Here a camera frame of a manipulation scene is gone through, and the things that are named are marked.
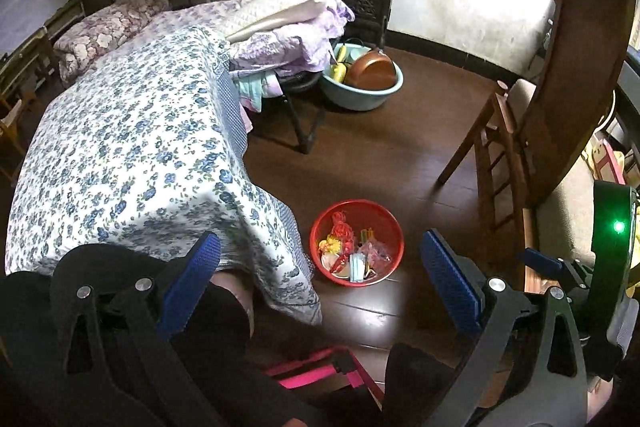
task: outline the wall baseboard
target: wall baseboard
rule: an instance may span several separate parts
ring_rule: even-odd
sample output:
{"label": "wall baseboard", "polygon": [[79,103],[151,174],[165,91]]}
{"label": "wall baseboard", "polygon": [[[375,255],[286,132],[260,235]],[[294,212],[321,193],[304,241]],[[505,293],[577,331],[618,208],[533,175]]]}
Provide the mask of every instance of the wall baseboard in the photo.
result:
{"label": "wall baseboard", "polygon": [[439,42],[428,41],[427,39],[391,30],[386,32],[385,41],[386,45],[392,48],[446,62],[457,68],[490,78],[495,82],[501,80],[509,87],[513,86],[516,80],[521,78],[521,75],[484,60],[484,58],[476,57]]}

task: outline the blue floral quilt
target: blue floral quilt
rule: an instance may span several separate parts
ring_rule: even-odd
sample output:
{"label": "blue floral quilt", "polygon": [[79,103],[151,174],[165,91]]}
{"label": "blue floral quilt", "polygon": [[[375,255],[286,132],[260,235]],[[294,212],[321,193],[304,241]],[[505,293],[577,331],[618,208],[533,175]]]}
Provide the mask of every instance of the blue floral quilt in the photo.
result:
{"label": "blue floral quilt", "polygon": [[169,260],[206,230],[220,268],[254,276],[273,308],[321,321],[291,211],[249,180],[228,42],[191,26],[106,60],[47,108],[15,189],[5,270],[50,274],[72,248]]}

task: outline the red plastic basin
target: red plastic basin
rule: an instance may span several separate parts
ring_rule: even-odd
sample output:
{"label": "red plastic basin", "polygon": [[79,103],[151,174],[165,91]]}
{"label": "red plastic basin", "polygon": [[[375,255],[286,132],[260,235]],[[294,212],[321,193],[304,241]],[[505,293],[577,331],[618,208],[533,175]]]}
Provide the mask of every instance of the red plastic basin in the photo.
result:
{"label": "red plastic basin", "polygon": [[[373,229],[375,238],[385,243],[389,256],[391,257],[391,264],[384,273],[379,273],[373,279],[366,280],[365,282],[350,282],[348,279],[335,277],[329,273],[329,270],[322,266],[318,243],[325,239],[329,232],[331,232],[333,227],[331,216],[334,212],[344,212],[346,221],[351,225],[356,237],[359,236],[360,230],[362,229]],[[402,229],[396,221],[396,218],[391,212],[386,210],[384,206],[369,200],[347,200],[333,204],[316,219],[311,227],[311,234],[309,235],[309,252],[318,271],[327,277],[327,279],[342,286],[357,288],[378,283],[395,272],[400,261],[402,261],[404,238],[402,237]]]}

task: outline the pillow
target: pillow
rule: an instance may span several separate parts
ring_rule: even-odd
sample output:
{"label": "pillow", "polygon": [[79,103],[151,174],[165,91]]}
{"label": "pillow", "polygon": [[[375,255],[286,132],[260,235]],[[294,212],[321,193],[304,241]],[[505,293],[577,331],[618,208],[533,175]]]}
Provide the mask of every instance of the pillow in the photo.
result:
{"label": "pillow", "polygon": [[239,42],[258,31],[313,19],[326,9],[327,3],[328,0],[251,0],[222,21],[217,30],[231,43]]}
{"label": "pillow", "polygon": [[53,46],[63,84],[71,84],[99,57],[123,45],[168,8],[168,0],[119,0],[71,26]]}

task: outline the plastic bag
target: plastic bag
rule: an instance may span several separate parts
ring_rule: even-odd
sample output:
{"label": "plastic bag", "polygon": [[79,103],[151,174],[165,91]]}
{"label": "plastic bag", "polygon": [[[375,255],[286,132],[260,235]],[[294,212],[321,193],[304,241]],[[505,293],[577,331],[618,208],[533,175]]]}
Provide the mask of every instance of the plastic bag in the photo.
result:
{"label": "plastic bag", "polygon": [[358,252],[363,253],[367,257],[367,263],[378,274],[385,271],[389,264],[391,264],[388,248],[377,239],[369,239],[364,245],[358,248]]}

